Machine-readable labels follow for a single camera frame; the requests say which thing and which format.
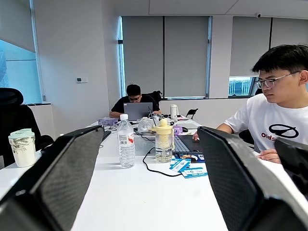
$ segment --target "gray roller blind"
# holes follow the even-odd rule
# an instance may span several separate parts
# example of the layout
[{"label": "gray roller blind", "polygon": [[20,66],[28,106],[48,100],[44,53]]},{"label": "gray roller blind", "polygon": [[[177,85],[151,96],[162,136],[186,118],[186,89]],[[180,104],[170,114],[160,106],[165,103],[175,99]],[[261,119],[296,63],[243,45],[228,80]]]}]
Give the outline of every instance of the gray roller blind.
[{"label": "gray roller blind", "polygon": [[0,39],[35,51],[28,0],[0,0]]},{"label": "gray roller blind", "polygon": [[205,96],[207,16],[165,17],[165,96]]},{"label": "gray roller blind", "polygon": [[142,93],[163,91],[163,17],[125,16],[123,51],[125,84],[137,84]]},{"label": "gray roller blind", "polygon": [[254,76],[250,70],[269,49],[270,18],[234,17],[230,76]]},{"label": "gray roller blind", "polygon": [[308,44],[308,20],[274,18],[271,47],[283,44]]}]

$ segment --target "man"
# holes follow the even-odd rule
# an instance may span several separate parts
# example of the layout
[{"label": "man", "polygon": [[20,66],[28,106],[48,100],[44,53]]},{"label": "man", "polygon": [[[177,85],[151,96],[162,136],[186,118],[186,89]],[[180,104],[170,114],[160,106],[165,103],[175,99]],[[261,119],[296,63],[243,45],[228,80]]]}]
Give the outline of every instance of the man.
[{"label": "man", "polygon": [[127,96],[119,99],[109,113],[111,118],[120,118],[121,114],[124,114],[124,103],[153,103],[153,113],[161,113],[155,100],[147,95],[141,94],[141,89],[138,85],[128,85],[126,88]]},{"label": "man", "polygon": [[235,133],[249,129],[258,158],[274,163],[277,137],[308,144],[308,46],[281,45],[261,56],[252,68],[259,72],[258,88],[263,94],[248,99],[218,130]]}]

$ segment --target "thermostat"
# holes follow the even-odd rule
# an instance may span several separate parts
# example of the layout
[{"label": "thermostat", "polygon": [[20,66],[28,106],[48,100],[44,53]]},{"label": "thermostat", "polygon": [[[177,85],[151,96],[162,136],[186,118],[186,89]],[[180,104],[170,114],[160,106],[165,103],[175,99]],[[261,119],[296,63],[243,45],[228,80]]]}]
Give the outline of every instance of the thermostat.
[{"label": "thermostat", "polygon": [[82,78],[76,78],[77,83],[87,83],[88,78],[87,77],[82,77]]}]

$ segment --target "man's hand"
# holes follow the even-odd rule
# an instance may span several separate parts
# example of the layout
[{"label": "man's hand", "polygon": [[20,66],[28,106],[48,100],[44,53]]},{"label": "man's hand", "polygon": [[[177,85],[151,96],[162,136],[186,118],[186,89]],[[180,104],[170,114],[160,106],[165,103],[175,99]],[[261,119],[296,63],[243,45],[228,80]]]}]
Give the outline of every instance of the man's hand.
[{"label": "man's hand", "polygon": [[260,152],[260,155],[257,158],[262,160],[268,160],[277,164],[281,164],[277,151],[275,149],[268,149]]},{"label": "man's hand", "polygon": [[197,141],[198,138],[199,138],[199,136],[198,136],[198,133],[196,132],[196,133],[193,135],[193,140],[194,140],[194,141]]}]

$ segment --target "white thermos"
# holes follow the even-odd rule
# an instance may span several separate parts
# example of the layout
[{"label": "white thermos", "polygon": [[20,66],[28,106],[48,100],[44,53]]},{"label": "white thermos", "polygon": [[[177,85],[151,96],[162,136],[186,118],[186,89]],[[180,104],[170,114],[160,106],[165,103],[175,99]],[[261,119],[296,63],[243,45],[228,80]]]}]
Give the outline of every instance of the white thermos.
[{"label": "white thermos", "polygon": [[179,109],[176,104],[170,105],[170,117],[174,120],[174,122],[178,121]]}]

